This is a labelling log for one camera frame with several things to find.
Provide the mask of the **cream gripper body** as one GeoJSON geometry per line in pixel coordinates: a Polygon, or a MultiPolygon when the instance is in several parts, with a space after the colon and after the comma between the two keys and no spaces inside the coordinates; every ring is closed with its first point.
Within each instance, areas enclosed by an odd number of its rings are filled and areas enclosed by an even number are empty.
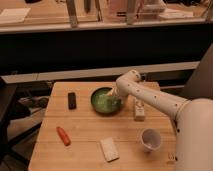
{"type": "Polygon", "coordinates": [[[128,98],[128,94],[124,93],[123,91],[119,90],[118,88],[112,88],[107,95],[109,97],[114,97],[117,100],[121,101],[121,104],[124,105],[127,101],[128,98]]]}

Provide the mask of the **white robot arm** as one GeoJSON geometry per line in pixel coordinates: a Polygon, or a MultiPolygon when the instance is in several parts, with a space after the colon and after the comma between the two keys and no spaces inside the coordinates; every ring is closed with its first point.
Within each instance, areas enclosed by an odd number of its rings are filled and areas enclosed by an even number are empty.
{"type": "Polygon", "coordinates": [[[116,79],[109,95],[132,95],[167,115],[175,123],[175,171],[213,171],[213,100],[189,100],[140,83],[138,71],[116,79]]]}

